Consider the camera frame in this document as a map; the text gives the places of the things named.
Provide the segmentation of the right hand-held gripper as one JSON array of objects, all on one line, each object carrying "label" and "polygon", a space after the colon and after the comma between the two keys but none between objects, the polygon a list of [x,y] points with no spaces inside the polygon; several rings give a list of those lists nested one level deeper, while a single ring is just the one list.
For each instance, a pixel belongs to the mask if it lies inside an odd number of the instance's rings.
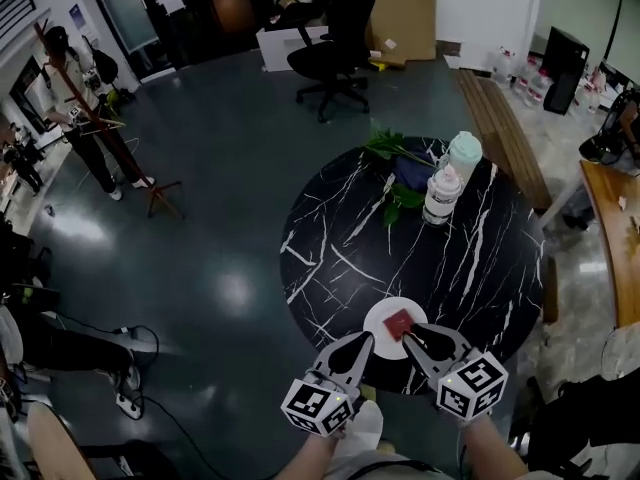
[{"label": "right hand-held gripper", "polygon": [[502,398],[508,373],[490,352],[481,352],[457,330],[414,323],[402,347],[436,393],[436,406],[460,421],[490,412]]}]

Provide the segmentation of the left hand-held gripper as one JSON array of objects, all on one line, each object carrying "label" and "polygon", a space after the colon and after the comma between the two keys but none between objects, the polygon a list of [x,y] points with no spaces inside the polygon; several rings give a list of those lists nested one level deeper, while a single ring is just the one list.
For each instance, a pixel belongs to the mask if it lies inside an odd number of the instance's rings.
[{"label": "left hand-held gripper", "polygon": [[369,331],[355,332],[327,345],[287,392],[281,411],[296,428],[328,437],[356,413],[360,383],[375,348]]}]

